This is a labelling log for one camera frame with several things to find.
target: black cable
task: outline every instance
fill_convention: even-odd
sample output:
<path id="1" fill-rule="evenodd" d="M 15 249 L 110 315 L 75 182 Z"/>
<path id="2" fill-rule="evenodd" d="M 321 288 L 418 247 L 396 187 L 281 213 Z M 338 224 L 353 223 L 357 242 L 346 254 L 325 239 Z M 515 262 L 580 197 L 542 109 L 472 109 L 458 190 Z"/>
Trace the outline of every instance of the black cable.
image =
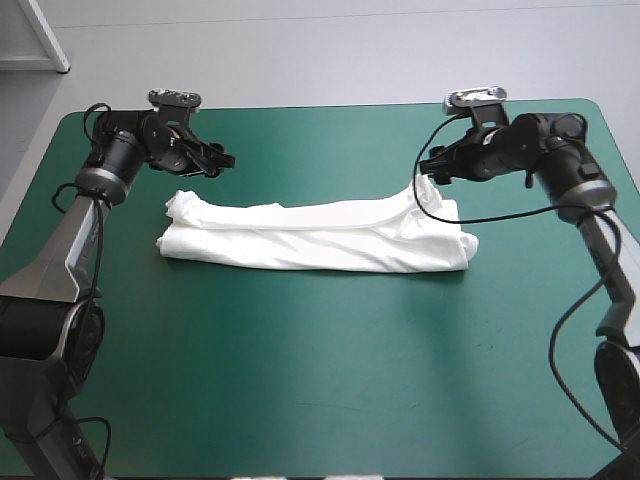
<path id="1" fill-rule="evenodd" d="M 571 389 L 568 387 L 568 385 L 566 384 L 566 382 L 562 378 L 562 375 L 560 375 L 560 371 L 558 370 L 558 367 L 556 365 L 556 359 L 555 359 L 556 342 L 557 342 L 558 334 L 560 333 L 560 330 L 563 327 L 563 325 L 567 322 L 567 320 L 571 317 L 571 315 L 573 315 L 573 313 L 578 308 L 580 308 L 587 300 L 589 300 L 589 298 L 591 298 L 605 284 L 605 282 L 607 281 L 609 276 L 612 274 L 612 272 L 618 267 L 618 259 L 620 257 L 620 250 L 621 250 L 621 246 L 622 246 L 622 237 L 621 237 L 621 234 L 620 234 L 620 229 L 615 224 L 615 222 L 613 220 L 611 220 L 611 218 L 609 218 L 603 211 L 596 211 L 596 210 L 594 210 L 594 209 L 592 209 L 592 208 L 590 208 L 590 207 L 588 207 L 586 205 L 579 205 L 579 204 L 575 204 L 575 205 L 574 204 L 569 204 L 569 205 L 565 204 L 565 205 L 561 205 L 561 206 L 552 205 L 552 206 L 549 206 L 549 207 L 539 208 L 537 210 L 530 210 L 530 211 L 527 211 L 527 212 L 519 212 L 519 213 L 508 214 L 508 215 L 498 215 L 498 216 L 494 216 L 494 217 L 474 218 L 474 219 L 465 219 L 465 220 L 449 220 L 449 219 L 446 219 L 446 218 L 437 217 L 437 216 L 432 215 L 431 213 L 429 213 L 425 209 L 425 207 L 422 205 L 422 203 L 420 202 L 420 198 L 418 197 L 418 191 L 417 191 L 417 187 L 416 187 L 416 176 L 417 176 L 417 173 L 418 173 L 418 166 L 420 164 L 420 159 L 422 158 L 422 155 L 424 154 L 426 149 L 429 147 L 429 145 L 431 144 L 431 142 L 435 138 L 436 134 L 442 128 L 444 128 L 446 125 L 448 125 L 449 123 L 453 122 L 454 120 L 458 120 L 460 118 L 464 118 L 464 117 L 461 116 L 461 115 L 456 115 L 454 117 L 451 117 L 451 118 L 447 119 L 443 123 L 441 123 L 433 131 L 433 133 L 431 134 L 429 139 L 422 146 L 422 148 L 420 149 L 420 152 L 418 153 L 418 156 L 416 157 L 416 161 L 415 161 L 415 163 L 413 165 L 413 178 L 411 180 L 411 185 L 412 185 L 412 189 L 413 189 L 413 198 L 414 198 L 416 204 L 418 205 L 418 207 L 420 208 L 420 210 L 427 217 L 429 217 L 429 218 L 431 218 L 433 220 L 437 220 L 437 221 L 448 223 L 448 224 L 469 225 L 469 224 L 499 222 L 499 221 L 503 221 L 503 220 L 512 220 L 512 219 L 516 219 L 516 218 L 531 217 L 531 216 L 534 216 L 534 215 L 540 215 L 542 213 L 546 213 L 546 212 L 550 212 L 550 211 L 560 210 L 561 208 L 579 208 L 579 209 L 582 209 L 582 210 L 585 211 L 584 215 L 580 219 L 580 222 L 583 221 L 584 218 L 586 218 L 586 217 L 597 216 L 602 221 L 604 221 L 609 226 L 609 228 L 611 229 L 611 231 L 613 233 L 613 236 L 614 236 L 614 239 L 615 239 L 615 251 L 614 251 L 614 254 L 613 254 L 609 264 L 607 265 L 607 268 L 606 268 L 605 272 L 603 274 L 601 274 L 600 279 L 587 292 L 585 292 L 578 300 L 576 300 L 569 307 L 569 309 L 565 313 L 562 314 L 562 316 L 560 317 L 560 319 L 558 320 L 558 322 L 554 326 L 554 328 L 553 328 L 553 330 L 551 332 L 550 340 L 549 340 L 549 356 L 548 356 L 548 358 L 549 358 L 549 366 L 551 368 L 551 371 L 553 373 L 554 378 L 558 382 L 558 385 L 560 386 L 560 388 L 562 389 L 564 394 L 567 396 L 567 398 L 569 398 L 571 403 L 576 407 L 578 412 L 580 412 L 580 414 L 584 417 L 584 419 L 605 440 L 607 440 L 611 445 L 616 447 L 623 454 L 626 454 L 627 456 L 629 456 L 634 461 L 640 463 L 640 458 L 638 458 L 638 456 L 636 456 L 634 453 L 630 452 L 622 443 L 618 442 L 615 438 L 613 438 L 613 436 L 611 436 L 593 418 L 593 416 L 591 416 L 591 414 L 589 414 L 589 412 L 579 402 L 579 400 L 576 398 L 574 393 L 571 391 Z M 582 115 L 580 115 L 580 118 L 583 121 L 584 125 L 586 126 L 586 120 L 584 119 L 584 117 L 582 117 Z"/>
<path id="2" fill-rule="evenodd" d="M 102 423 L 107 431 L 107 438 L 104 442 L 104 451 L 102 453 L 102 461 L 100 462 L 100 469 L 98 470 L 98 476 L 96 477 L 98 480 L 102 480 L 104 478 L 104 471 L 109 458 L 109 450 L 111 449 L 111 424 L 109 423 L 109 420 L 104 417 L 86 417 L 76 420 L 77 424 L 92 422 Z"/>
<path id="3" fill-rule="evenodd" d="M 60 196 L 60 193 L 62 193 L 63 190 L 69 187 L 76 188 L 78 190 L 78 195 L 91 198 L 93 207 L 95 209 L 95 214 L 96 214 L 96 219 L 98 224 L 97 240 L 96 240 L 96 259 L 95 259 L 95 264 L 93 268 L 93 277 L 91 279 L 91 287 L 89 288 L 89 294 L 85 302 L 85 308 L 82 313 L 82 320 L 80 322 L 80 327 L 79 327 L 79 328 L 83 328 L 84 325 L 87 324 L 87 319 L 94 306 L 93 302 L 97 295 L 98 277 L 100 275 L 100 266 L 102 262 L 102 255 L 104 252 L 104 214 L 102 212 L 101 202 L 103 202 L 107 208 L 110 208 L 110 203 L 108 199 L 105 197 L 104 193 L 100 191 L 86 190 L 75 183 L 63 183 L 56 189 L 55 193 L 51 197 L 51 203 L 53 204 L 53 206 L 56 208 L 56 210 L 62 213 L 65 213 L 65 210 L 58 204 L 58 197 Z M 48 433 L 60 420 L 61 420 L 61 417 L 58 417 L 58 419 L 54 420 L 54 422 L 52 422 L 47 428 L 45 428 L 45 430 L 43 430 L 43 432 L 41 432 L 39 436 Z M 104 417 L 81 418 L 76 420 L 75 423 L 81 424 L 81 423 L 89 423 L 89 422 L 102 423 L 104 424 L 107 430 L 107 439 L 105 442 L 104 452 L 102 455 L 102 462 L 100 463 L 100 470 L 98 471 L 98 477 L 97 477 L 98 480 L 102 480 L 104 478 L 107 459 L 109 457 L 109 449 L 111 448 L 111 424 Z"/>

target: white fabric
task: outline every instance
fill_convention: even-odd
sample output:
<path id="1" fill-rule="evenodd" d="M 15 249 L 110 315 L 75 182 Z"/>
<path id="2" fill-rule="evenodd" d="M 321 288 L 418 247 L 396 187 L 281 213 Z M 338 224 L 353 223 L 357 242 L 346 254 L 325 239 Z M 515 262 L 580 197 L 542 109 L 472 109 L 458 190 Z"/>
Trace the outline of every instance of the white fabric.
<path id="1" fill-rule="evenodd" d="M 439 217 L 458 219 L 454 200 L 442 200 L 427 177 L 416 177 L 420 200 Z M 165 257 L 278 270 L 363 272 L 463 270 L 478 239 L 426 217 L 411 186 L 380 200 L 347 200 L 285 208 L 211 205 L 194 192 L 167 202 L 173 219 L 158 239 Z"/>

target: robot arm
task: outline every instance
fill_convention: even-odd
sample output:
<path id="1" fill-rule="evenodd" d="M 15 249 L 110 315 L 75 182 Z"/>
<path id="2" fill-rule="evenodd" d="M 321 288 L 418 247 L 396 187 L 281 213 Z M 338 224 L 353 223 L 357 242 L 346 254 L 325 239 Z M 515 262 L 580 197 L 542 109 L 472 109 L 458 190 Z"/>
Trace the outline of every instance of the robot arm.
<path id="1" fill-rule="evenodd" d="M 434 147 L 420 172 L 439 184 L 452 177 L 487 181 L 516 171 L 525 186 L 537 178 L 558 216 L 576 225 L 601 275 L 614 260 L 615 238 L 622 240 L 617 265 L 605 281 L 612 305 L 596 334 L 596 376 L 620 442 L 638 456 L 640 435 L 640 245 L 614 210 L 616 190 L 585 146 L 587 122 L 573 113 L 527 113 L 509 123 L 503 89 L 462 90 L 445 98 L 445 113 L 470 117 L 473 127 L 458 142 Z M 596 211 L 607 220 L 585 212 Z M 621 455 L 594 478 L 640 478 L 637 465 Z"/>
<path id="2" fill-rule="evenodd" d="M 201 142 L 189 128 L 199 95 L 153 90 L 149 100 L 154 109 L 100 114 L 73 184 L 78 196 L 37 258 L 0 284 L 0 426 L 38 480 L 104 474 L 68 401 L 104 335 L 87 271 L 111 207 L 125 201 L 145 162 L 212 178 L 234 166 L 221 145 Z"/>

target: gray floor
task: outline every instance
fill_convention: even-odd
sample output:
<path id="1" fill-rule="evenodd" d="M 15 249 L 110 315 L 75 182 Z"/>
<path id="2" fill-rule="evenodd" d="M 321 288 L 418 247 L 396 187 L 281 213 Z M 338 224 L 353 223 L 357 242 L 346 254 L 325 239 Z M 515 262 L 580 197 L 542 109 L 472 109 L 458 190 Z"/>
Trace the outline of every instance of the gray floor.
<path id="1" fill-rule="evenodd" d="M 40 0 L 72 68 L 0 73 L 0 241 L 61 117 L 146 108 L 156 86 L 204 108 L 438 102 L 485 84 L 586 97 L 638 182 L 639 3 Z"/>

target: green table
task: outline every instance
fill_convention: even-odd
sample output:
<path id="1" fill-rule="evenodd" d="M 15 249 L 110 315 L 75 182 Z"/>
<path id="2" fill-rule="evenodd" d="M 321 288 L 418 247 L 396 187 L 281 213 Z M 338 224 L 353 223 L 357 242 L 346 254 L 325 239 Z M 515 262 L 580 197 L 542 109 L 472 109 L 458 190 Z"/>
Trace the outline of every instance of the green table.
<path id="1" fill-rule="evenodd" d="M 640 232 L 637 191 L 595 104 L 507 110 L 585 115 L 619 212 Z M 467 227 L 480 238 L 467 272 L 249 270 L 165 259 L 154 246 L 177 189 L 235 206 L 396 193 L 443 119 L 439 105 L 203 111 L 194 130 L 225 144 L 237 168 L 216 180 L 142 172 L 107 222 L 107 338 L 73 401 L 78 416 L 111 420 L 111 475 L 583 476 L 614 457 L 547 365 L 553 324 L 596 279 L 578 232 L 553 213 Z M 0 249 L 0 278 L 44 243 L 59 220 L 49 198 L 88 150 L 81 114 L 68 115 Z M 523 174 L 441 191 L 467 218 L 548 204 Z M 610 427 L 592 371 L 607 306 L 601 292 L 575 315 L 559 365 Z M 86 431 L 99 452 L 100 426 Z M 0 474 L 23 473 L 0 439 Z"/>

